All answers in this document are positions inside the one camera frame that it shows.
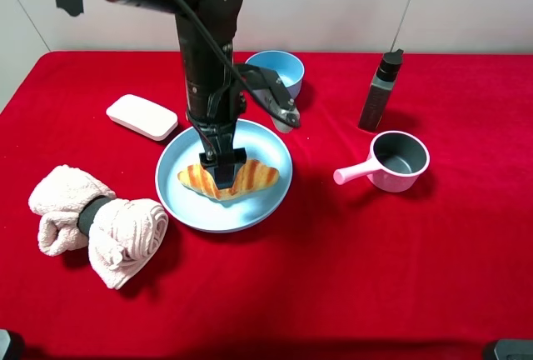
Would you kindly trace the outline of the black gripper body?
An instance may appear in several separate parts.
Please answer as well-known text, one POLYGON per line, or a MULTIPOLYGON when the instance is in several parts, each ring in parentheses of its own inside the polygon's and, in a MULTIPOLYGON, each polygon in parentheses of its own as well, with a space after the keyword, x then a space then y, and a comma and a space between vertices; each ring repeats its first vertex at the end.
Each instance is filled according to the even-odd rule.
POLYGON ((254 100, 254 90, 269 89, 276 102, 289 109, 291 94, 276 71, 244 63, 236 65, 235 70, 238 76, 229 77, 214 92, 195 87, 188 94, 187 117, 197 130, 205 153, 228 153, 233 149, 237 119, 247 109, 246 93, 254 100))

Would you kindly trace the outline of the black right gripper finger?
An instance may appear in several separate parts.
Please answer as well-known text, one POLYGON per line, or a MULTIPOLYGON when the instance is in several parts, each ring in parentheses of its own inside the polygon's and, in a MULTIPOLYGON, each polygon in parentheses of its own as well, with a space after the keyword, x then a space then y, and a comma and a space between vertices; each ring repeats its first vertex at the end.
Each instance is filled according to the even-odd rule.
POLYGON ((273 121, 274 127, 280 133, 289 133, 301 126, 300 113, 294 105, 294 101, 289 97, 289 109, 282 108, 275 100, 269 89, 259 89, 253 91, 254 100, 265 110, 273 121))

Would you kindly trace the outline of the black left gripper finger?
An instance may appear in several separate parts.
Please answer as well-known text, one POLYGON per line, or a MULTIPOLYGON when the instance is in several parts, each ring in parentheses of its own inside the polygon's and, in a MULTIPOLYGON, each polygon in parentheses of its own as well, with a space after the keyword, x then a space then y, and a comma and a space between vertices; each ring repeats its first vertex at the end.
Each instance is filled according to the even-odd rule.
POLYGON ((247 161, 244 147, 232 149, 229 152, 215 154, 204 152, 200 154, 200 164, 213 178, 218 189, 231 188, 238 172, 247 161))

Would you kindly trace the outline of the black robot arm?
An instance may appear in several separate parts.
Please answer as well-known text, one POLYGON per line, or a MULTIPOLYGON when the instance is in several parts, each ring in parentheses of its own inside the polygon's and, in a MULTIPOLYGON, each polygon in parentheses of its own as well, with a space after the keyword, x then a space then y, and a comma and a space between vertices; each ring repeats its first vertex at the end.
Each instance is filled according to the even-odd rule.
MULTIPOLYGON (((300 114, 274 70, 233 62, 233 38, 243 0, 106 0, 174 15, 187 84, 187 117, 204 148, 200 164, 218 188, 233 185, 247 160, 233 139, 249 93, 281 125, 300 126, 300 114)), ((56 0, 76 17, 83 0, 56 0)))

